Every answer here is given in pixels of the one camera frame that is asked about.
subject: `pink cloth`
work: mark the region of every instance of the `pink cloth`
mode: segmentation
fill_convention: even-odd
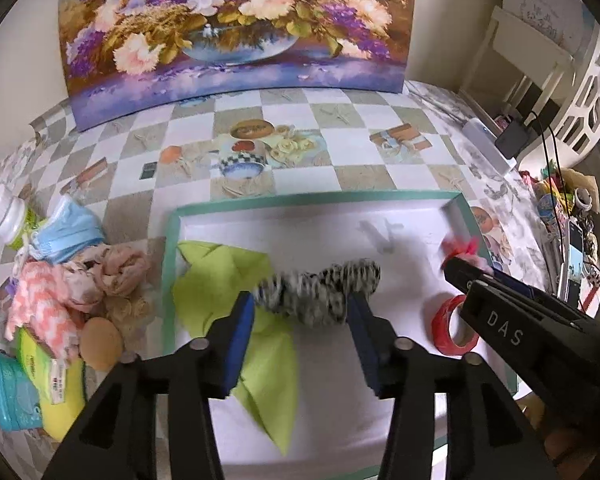
[[[493,275],[493,267],[489,265],[487,260],[478,256],[478,248],[479,244],[477,238],[472,238],[469,243],[466,244],[451,236],[445,237],[440,244],[440,250],[442,250],[442,253],[445,255],[440,270],[444,269],[445,264],[451,258],[457,256],[472,264],[472,266],[478,267],[482,272]]]
[[[91,272],[107,296],[128,298],[149,270],[146,254],[127,245],[88,247],[74,261],[96,263]]]
[[[13,340],[16,328],[23,325],[31,327],[55,358],[70,362],[78,356],[78,328],[58,300],[56,277],[46,262],[31,262],[22,268],[5,337]]]
[[[55,266],[53,272],[58,284],[58,300],[66,306],[88,314],[104,298],[93,271],[84,264],[67,262]]]

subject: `phone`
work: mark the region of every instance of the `phone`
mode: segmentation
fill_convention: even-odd
[[[564,261],[560,270],[558,297],[573,308],[578,308],[580,283],[584,264],[582,229],[575,219],[569,218],[563,231]]]

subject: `white device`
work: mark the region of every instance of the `white device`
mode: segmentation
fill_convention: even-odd
[[[582,282],[584,264],[584,240],[582,229],[576,224],[575,219],[569,218],[562,232],[564,241],[564,261],[560,269],[558,283],[558,298],[569,306],[578,308],[580,300],[580,283]]]
[[[516,167],[515,158],[505,158],[496,148],[496,136],[482,123],[480,119],[473,118],[467,121],[462,128],[462,133],[472,144],[478,148],[493,168],[500,174],[506,175]]]

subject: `pink towel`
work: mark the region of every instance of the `pink towel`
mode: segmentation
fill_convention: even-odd
[[[46,262],[31,262],[22,268],[5,337],[13,340],[16,328],[23,325],[32,328],[56,359],[70,362],[78,356],[78,328],[58,300],[53,269]]]

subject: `red tape roll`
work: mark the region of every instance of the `red tape roll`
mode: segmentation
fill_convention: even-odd
[[[476,332],[472,338],[463,346],[457,345],[449,333],[449,322],[452,312],[464,303],[466,296],[460,294],[454,298],[446,300],[436,313],[431,322],[431,331],[433,333],[433,344],[438,351],[444,355],[464,355],[470,352],[478,344],[480,336]]]

